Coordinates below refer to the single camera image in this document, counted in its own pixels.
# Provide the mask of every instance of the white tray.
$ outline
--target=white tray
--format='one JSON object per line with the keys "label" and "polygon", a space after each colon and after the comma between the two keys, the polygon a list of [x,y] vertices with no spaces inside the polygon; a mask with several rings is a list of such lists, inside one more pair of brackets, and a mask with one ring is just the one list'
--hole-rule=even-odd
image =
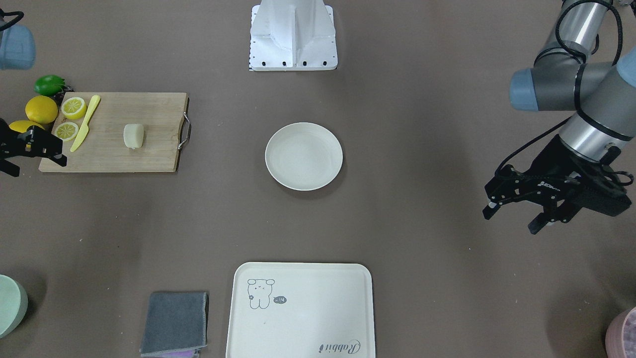
{"label": "white tray", "polygon": [[360,264],[247,262],[234,274],[227,358],[375,358]]}

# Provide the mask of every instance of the gray towel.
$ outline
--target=gray towel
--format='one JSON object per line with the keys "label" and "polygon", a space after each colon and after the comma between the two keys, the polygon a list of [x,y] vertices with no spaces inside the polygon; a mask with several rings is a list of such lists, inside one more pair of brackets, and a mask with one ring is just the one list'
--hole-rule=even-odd
{"label": "gray towel", "polygon": [[154,292],[148,302],[142,357],[198,357],[206,346],[206,292]]}

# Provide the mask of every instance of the fake fruit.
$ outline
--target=fake fruit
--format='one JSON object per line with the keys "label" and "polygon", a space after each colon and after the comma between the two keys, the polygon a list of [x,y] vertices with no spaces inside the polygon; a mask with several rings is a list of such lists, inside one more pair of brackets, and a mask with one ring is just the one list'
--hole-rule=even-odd
{"label": "fake fruit", "polygon": [[77,135],[79,127],[73,122],[64,122],[55,128],[53,134],[63,141],[69,141]]}
{"label": "fake fruit", "polygon": [[144,125],[127,124],[123,128],[123,143],[131,149],[141,148],[144,144]]}
{"label": "fake fruit", "polygon": [[49,97],[35,96],[27,102],[24,111],[29,120],[40,124],[49,124],[57,117],[57,104]]}
{"label": "fake fruit", "polygon": [[86,114],[86,103],[81,97],[71,97],[62,103],[61,109],[66,118],[76,120]]}
{"label": "fake fruit", "polygon": [[47,75],[38,78],[33,90],[42,96],[52,96],[60,92],[65,85],[64,79],[60,76]]}
{"label": "fake fruit", "polygon": [[42,125],[40,123],[35,123],[35,122],[31,121],[31,120],[16,120],[15,122],[13,122],[13,123],[11,123],[9,125],[9,128],[13,129],[16,132],[24,133],[32,125],[36,125],[36,126],[42,128],[42,129],[44,129],[44,127],[42,127]]}

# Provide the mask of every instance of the lemon slice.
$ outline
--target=lemon slice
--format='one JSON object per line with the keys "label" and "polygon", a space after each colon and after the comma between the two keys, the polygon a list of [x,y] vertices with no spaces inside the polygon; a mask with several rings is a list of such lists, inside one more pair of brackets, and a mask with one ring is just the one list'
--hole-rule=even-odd
{"label": "lemon slice", "polygon": [[57,126],[54,130],[54,134],[56,137],[60,138],[63,141],[69,141],[77,135],[79,131],[79,127],[77,124],[73,122],[64,122]]}
{"label": "lemon slice", "polygon": [[62,114],[71,120],[80,119],[86,114],[86,103],[81,97],[71,97],[62,103]]}

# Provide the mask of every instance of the plastic knife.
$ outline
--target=plastic knife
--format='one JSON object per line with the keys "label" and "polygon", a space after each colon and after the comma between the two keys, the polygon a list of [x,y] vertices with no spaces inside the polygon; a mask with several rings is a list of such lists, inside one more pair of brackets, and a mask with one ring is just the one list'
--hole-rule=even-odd
{"label": "plastic knife", "polygon": [[80,145],[84,142],[86,135],[88,134],[88,121],[93,116],[93,112],[97,108],[99,101],[102,98],[97,94],[90,98],[90,102],[88,104],[88,108],[86,109],[86,115],[84,116],[84,121],[81,123],[79,127],[78,136],[75,138],[73,145],[71,145],[71,151],[75,152]]}

